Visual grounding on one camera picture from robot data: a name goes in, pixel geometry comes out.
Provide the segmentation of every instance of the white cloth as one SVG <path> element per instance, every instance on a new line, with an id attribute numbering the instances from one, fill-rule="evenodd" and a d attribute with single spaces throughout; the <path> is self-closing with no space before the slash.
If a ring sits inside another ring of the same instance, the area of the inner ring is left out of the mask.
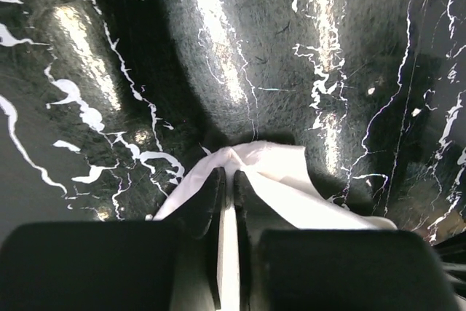
<path id="1" fill-rule="evenodd" d="M 212 170 L 225 168 L 227 183 L 242 170 L 256 194 L 299 229 L 396 229 L 388 219 L 362 217 L 320 196 L 307 173 L 303 146 L 255 141 L 226 147 L 201 159 L 157 212 L 162 220 L 195 195 Z"/>

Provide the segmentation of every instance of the marble tabletop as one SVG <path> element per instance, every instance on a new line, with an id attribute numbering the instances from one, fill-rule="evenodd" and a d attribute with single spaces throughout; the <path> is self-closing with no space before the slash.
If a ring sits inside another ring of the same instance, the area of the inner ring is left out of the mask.
<path id="1" fill-rule="evenodd" d="M 328 200 L 457 235 L 465 20 L 466 0 L 0 0 L 0 241 L 145 219 L 206 152 L 280 138 Z"/>

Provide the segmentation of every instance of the black marble surface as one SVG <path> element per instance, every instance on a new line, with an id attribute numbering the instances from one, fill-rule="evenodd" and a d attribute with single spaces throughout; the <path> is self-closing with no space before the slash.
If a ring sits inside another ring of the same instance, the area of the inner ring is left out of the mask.
<path id="1" fill-rule="evenodd" d="M 466 0 L 1 0 L 0 238 L 144 219 L 209 135 L 290 135 L 329 200 L 459 234 L 465 19 Z"/>

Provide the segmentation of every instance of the glossy black surface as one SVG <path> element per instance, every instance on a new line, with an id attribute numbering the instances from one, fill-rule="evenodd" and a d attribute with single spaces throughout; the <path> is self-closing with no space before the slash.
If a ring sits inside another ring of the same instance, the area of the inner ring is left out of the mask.
<path id="1" fill-rule="evenodd" d="M 213 129 L 290 134 L 324 196 L 458 234 L 465 17 L 466 0 L 1 0 L 0 236 L 144 219 Z"/>

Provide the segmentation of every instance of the white fabric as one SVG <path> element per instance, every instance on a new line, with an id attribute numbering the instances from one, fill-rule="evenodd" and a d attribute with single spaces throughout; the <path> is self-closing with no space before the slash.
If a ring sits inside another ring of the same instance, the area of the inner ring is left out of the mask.
<path id="1" fill-rule="evenodd" d="M 226 147 L 201 159 L 157 212 L 162 220 L 195 195 L 214 168 L 223 167 L 230 184 L 245 172 L 256 194 L 299 229 L 396 229 L 387 219 L 362 217 L 322 198 L 307 173 L 303 146 L 255 141 Z"/>

